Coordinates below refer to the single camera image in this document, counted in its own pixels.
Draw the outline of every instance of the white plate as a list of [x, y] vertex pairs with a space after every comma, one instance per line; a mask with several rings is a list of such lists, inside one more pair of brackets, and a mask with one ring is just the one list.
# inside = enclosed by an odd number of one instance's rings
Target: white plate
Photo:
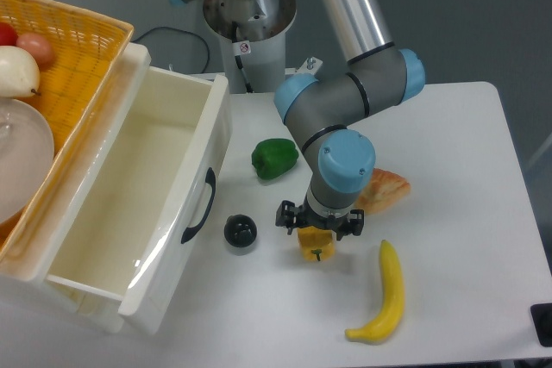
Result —
[[40, 188], [53, 162], [52, 130], [30, 105], [0, 98], [0, 223]]

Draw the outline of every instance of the black cable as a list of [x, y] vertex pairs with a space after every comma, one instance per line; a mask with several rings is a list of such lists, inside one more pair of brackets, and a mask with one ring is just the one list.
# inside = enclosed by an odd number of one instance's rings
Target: black cable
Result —
[[134, 43], [138, 43], [139, 41], [141, 41], [142, 39], [144, 39], [146, 36], [148, 36], [149, 34], [151, 34], [152, 32], [156, 31], [156, 30], [169, 30], [169, 31], [173, 31], [173, 32], [177, 32], [177, 33], [180, 33], [180, 34], [189, 34], [191, 36], [193, 36], [194, 38], [197, 38], [199, 39], [200, 41], [202, 41], [202, 43], [204, 44], [205, 46], [205, 50], [207, 52], [207, 60], [205, 61], [205, 65], [204, 65], [204, 68], [201, 70], [200, 73], [205, 73], [205, 70], [207, 69], [207, 66], [209, 65], [209, 62], [210, 62], [210, 48], [209, 48], [209, 45], [207, 44], [207, 41], [199, 36], [198, 34], [194, 34], [193, 32], [190, 32], [188, 30], [183, 30], [183, 29], [178, 29], [178, 28], [171, 28], [169, 26], [156, 26], [155, 28], [151, 28], [149, 29], [147, 32], [145, 32], [144, 34], [141, 34], [140, 36], [138, 36], [137, 38], [135, 38], [133, 41], [131, 42], [134, 42]]
[[[236, 22], [232, 22], [232, 43], [236, 43], [238, 41], [238, 24]], [[251, 84], [249, 83], [249, 78], [247, 73], [245, 72], [245, 68], [243, 67], [242, 57], [240, 55], [235, 55], [235, 64], [238, 66], [238, 69], [241, 72], [241, 75], [243, 76], [243, 82], [245, 84], [245, 89], [247, 92], [254, 92], [253, 88], [251, 87]]]

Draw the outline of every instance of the black ball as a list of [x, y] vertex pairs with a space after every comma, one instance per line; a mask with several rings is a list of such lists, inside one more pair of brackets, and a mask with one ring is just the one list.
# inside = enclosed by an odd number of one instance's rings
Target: black ball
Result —
[[257, 238], [257, 226], [246, 215], [231, 215], [224, 225], [224, 238], [233, 247], [247, 247]]

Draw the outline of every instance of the banana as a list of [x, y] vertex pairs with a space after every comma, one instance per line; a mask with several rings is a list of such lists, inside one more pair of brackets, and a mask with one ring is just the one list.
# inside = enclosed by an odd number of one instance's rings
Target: banana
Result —
[[392, 244], [382, 240], [379, 268], [383, 284], [383, 305], [378, 315], [364, 327], [346, 329], [348, 340], [381, 342], [393, 333], [405, 311], [405, 285], [398, 255]]

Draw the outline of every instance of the drawer handle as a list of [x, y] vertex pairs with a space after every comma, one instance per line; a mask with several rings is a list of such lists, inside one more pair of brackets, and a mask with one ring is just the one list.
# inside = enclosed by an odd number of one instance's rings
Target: drawer handle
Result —
[[201, 230], [201, 228], [204, 226], [205, 221], [207, 220], [207, 216], [210, 213], [210, 208], [213, 207], [213, 200], [215, 199], [215, 192], [216, 192], [216, 176], [215, 172], [212, 168], [209, 167], [209, 170], [207, 170], [207, 175], [205, 176], [205, 183], [210, 185], [212, 192], [210, 193], [209, 202], [207, 203], [207, 209], [205, 209], [204, 216], [202, 217], [201, 221], [198, 223], [197, 226], [194, 226], [193, 228], [186, 228], [186, 230], [182, 233], [182, 240], [180, 241], [181, 244], [185, 244], [187, 241], [190, 241], [193, 239], [193, 237], [198, 234], [198, 231]]

